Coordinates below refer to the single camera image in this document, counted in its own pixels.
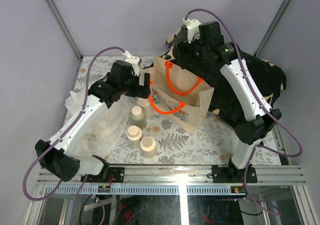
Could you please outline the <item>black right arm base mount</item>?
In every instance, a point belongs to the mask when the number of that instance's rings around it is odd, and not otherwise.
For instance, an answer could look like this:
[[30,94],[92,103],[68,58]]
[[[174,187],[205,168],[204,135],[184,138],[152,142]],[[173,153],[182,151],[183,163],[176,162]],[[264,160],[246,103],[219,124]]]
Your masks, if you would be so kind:
[[[235,166],[211,166],[212,179],[214,183],[243,183],[245,178],[245,169],[237,169]],[[256,170],[250,164],[246,173],[246,182],[248,184],[255,184],[258,182]]]

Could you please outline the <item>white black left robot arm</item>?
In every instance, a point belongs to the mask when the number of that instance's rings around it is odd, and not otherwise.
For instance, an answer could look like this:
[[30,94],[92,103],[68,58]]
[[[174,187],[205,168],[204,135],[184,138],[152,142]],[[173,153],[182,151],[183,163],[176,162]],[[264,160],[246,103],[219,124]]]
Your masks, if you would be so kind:
[[131,63],[116,60],[104,80],[94,82],[87,90],[84,107],[68,120],[49,141],[39,140],[35,151],[39,164],[63,182],[76,175],[105,182],[110,175],[109,163],[98,155],[75,154],[81,139],[94,120],[116,103],[121,96],[147,99],[151,93],[150,74],[134,72]]

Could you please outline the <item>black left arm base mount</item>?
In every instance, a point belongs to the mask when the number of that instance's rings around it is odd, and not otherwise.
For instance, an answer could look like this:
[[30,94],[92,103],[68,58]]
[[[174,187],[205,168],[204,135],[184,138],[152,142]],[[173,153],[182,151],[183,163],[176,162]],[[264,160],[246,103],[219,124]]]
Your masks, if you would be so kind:
[[123,183],[125,168],[117,166],[104,167],[98,175],[89,174],[86,183]]

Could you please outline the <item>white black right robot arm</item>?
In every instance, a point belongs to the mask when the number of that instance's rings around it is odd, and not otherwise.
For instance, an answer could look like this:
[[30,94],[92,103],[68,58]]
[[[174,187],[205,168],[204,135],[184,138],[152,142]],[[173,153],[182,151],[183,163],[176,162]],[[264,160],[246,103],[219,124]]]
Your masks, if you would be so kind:
[[214,183],[256,183],[256,170],[251,164],[256,146],[275,126],[282,114],[273,109],[255,84],[237,43],[226,43],[217,21],[200,23],[184,18],[182,29],[186,41],[176,45],[178,64],[204,79],[215,89],[223,88],[224,98],[241,106],[243,120],[235,125],[238,143],[227,166],[212,166]]

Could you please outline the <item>beige canvas tote bag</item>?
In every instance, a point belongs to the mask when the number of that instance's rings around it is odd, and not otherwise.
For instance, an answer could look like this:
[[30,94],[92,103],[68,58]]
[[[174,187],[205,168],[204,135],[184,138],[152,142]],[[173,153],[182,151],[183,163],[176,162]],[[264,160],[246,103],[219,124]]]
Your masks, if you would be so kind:
[[150,75],[149,101],[153,109],[193,135],[209,111],[214,88],[159,56],[143,72]]

